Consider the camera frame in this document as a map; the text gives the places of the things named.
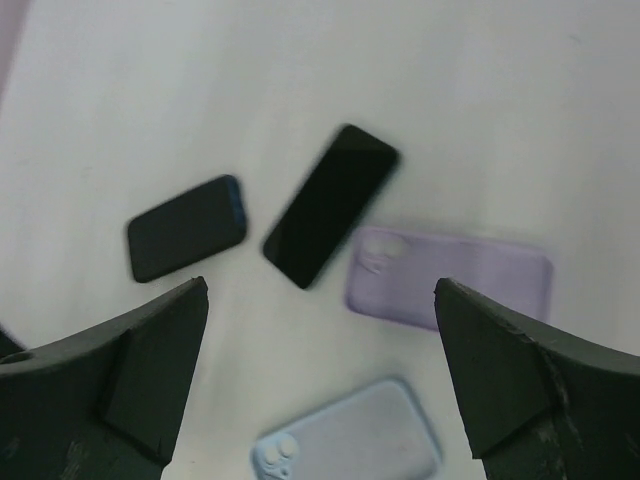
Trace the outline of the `purple phone case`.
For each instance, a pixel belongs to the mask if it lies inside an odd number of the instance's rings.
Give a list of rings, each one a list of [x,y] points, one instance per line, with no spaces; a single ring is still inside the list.
[[[355,313],[436,331],[434,291],[442,278],[548,321],[553,265],[543,251],[502,240],[379,227],[356,233],[345,303]]]

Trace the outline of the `black phone case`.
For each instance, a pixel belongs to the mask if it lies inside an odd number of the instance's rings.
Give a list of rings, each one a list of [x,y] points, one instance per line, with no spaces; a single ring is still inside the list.
[[[227,180],[221,175],[133,217],[126,225],[130,269],[148,283],[233,248],[237,227]]]

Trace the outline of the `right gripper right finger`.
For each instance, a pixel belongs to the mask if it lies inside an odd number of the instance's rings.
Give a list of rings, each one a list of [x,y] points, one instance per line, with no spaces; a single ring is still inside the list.
[[[452,280],[435,311],[472,456],[489,479],[636,479],[639,359]]]

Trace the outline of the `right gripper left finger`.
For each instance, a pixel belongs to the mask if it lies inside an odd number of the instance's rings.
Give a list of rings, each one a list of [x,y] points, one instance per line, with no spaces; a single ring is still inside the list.
[[[61,340],[1,334],[4,479],[158,479],[170,464],[209,311],[193,278]]]

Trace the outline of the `green-edged black phone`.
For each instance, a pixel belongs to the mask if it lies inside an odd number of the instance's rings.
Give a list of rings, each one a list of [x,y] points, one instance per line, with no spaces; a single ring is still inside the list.
[[[400,163],[396,147],[341,126],[265,236],[265,259],[296,287],[311,288]]]

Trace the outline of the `blue-edged black phone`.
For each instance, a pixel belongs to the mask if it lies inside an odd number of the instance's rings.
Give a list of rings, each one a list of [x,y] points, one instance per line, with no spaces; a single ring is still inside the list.
[[[235,223],[243,232],[243,235],[246,235],[248,231],[248,220],[242,199],[240,183],[236,177],[230,176],[227,180],[227,184]]]

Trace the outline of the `light blue phone case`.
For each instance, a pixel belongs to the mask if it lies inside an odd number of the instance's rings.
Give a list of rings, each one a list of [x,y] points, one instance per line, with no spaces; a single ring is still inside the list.
[[[417,397],[396,378],[259,437],[250,460],[256,479],[432,479],[442,463]]]

